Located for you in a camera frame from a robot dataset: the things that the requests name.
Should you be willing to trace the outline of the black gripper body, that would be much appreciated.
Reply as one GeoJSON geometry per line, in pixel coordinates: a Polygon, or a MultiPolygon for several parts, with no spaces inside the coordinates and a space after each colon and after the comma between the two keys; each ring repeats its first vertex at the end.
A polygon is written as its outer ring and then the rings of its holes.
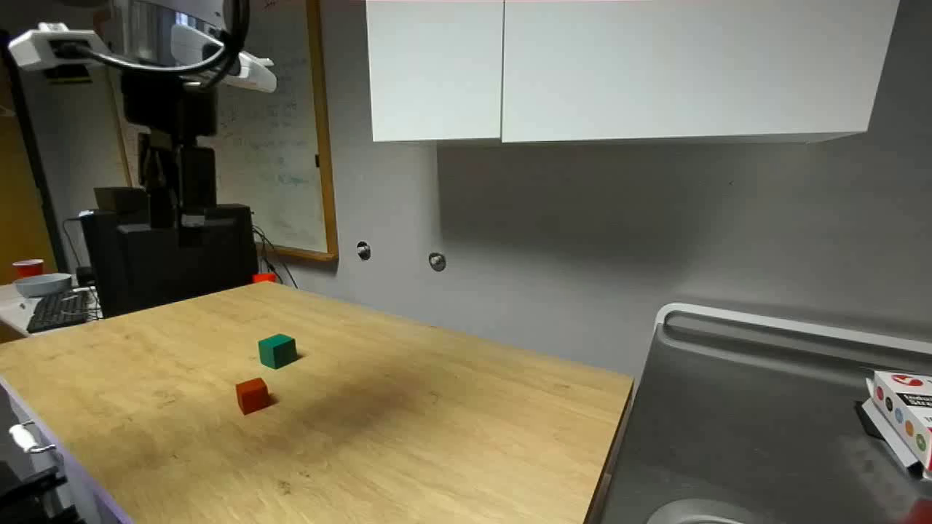
{"type": "Polygon", "coordinates": [[[123,117],[136,127],[136,143],[193,146],[214,133],[214,93],[187,91],[179,79],[123,72],[123,117]]]}

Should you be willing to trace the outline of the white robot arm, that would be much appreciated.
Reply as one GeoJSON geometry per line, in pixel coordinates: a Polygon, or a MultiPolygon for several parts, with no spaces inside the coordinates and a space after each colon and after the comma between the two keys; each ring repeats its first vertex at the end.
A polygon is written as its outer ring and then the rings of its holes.
{"type": "Polygon", "coordinates": [[[245,48],[251,0],[130,0],[124,16],[123,120],[139,127],[149,222],[168,229],[214,204],[219,86],[273,93],[273,60],[245,48]]]}

